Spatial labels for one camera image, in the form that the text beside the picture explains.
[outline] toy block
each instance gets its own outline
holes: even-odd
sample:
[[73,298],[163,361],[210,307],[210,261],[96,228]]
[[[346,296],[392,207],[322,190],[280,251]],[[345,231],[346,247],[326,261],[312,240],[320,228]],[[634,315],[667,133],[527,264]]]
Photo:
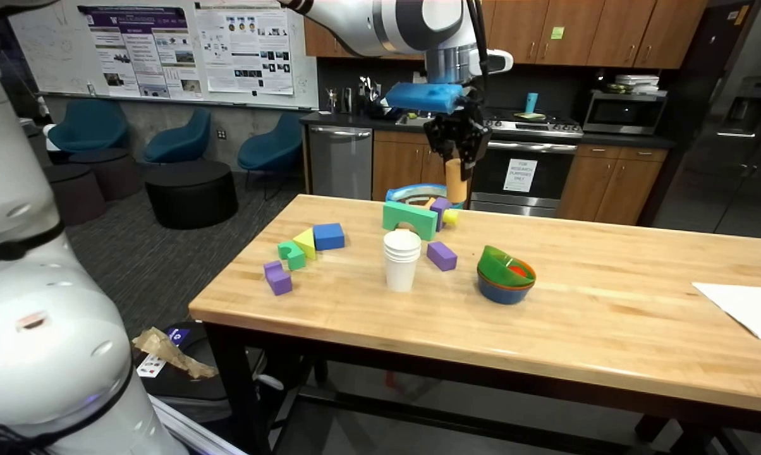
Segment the toy block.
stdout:
[[346,246],[345,228],[340,223],[315,224],[315,247],[336,251]]
[[292,240],[278,242],[278,255],[287,261],[288,271],[307,269],[307,255],[298,242]]
[[430,210],[438,216],[436,231],[441,231],[442,216],[446,216],[447,207],[454,207],[454,203],[446,200],[446,198],[438,198],[438,200],[430,204]]
[[413,233],[417,233],[422,240],[436,238],[436,223],[438,216],[430,210],[420,210],[414,204],[403,204],[403,203],[384,203],[383,210],[383,228],[396,231],[401,224],[411,224]]
[[293,290],[293,277],[284,269],[268,271],[265,281],[270,284],[275,296]]
[[284,271],[280,261],[274,261],[274,264],[263,265],[263,276],[268,276],[270,271]]
[[442,246],[442,242],[430,242],[428,246],[428,259],[441,269],[441,271],[455,271],[459,269],[459,255]]
[[312,231],[304,231],[293,238],[293,242],[304,251],[304,255],[310,261],[320,259],[320,251],[315,247],[315,233]]
[[459,228],[459,210],[446,210],[442,216],[446,228]]

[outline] blue chair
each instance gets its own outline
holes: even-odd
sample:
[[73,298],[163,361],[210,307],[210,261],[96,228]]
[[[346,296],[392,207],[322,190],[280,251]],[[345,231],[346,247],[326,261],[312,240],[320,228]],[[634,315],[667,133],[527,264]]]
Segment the blue chair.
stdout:
[[196,162],[210,142],[210,113],[196,109],[192,118],[181,128],[159,131],[148,152],[148,162]]
[[301,118],[298,113],[280,113],[268,133],[250,136],[237,149],[237,165],[246,173],[287,173],[301,159]]
[[48,131],[61,152],[106,152],[121,146],[130,125],[119,103],[103,98],[72,102],[66,118]]

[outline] microwave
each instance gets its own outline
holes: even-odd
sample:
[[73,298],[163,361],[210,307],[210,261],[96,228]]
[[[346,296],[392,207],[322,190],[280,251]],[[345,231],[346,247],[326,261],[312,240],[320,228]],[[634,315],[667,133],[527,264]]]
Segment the microwave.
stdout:
[[605,93],[593,92],[585,113],[585,131],[599,133],[656,133],[666,111],[666,92],[658,93]]

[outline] white cup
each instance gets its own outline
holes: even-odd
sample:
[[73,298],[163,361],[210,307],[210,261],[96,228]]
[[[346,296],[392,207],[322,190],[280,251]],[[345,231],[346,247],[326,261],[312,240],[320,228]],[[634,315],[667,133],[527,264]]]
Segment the white cup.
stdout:
[[384,235],[384,284],[392,290],[411,290],[414,281],[414,265],[422,255],[420,235],[411,231],[396,231]]

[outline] refrigerator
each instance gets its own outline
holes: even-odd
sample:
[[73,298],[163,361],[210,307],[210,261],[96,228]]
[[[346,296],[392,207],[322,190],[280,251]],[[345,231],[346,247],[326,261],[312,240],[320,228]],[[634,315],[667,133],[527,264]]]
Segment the refrigerator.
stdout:
[[713,0],[671,84],[680,144],[656,228],[761,238],[761,2]]

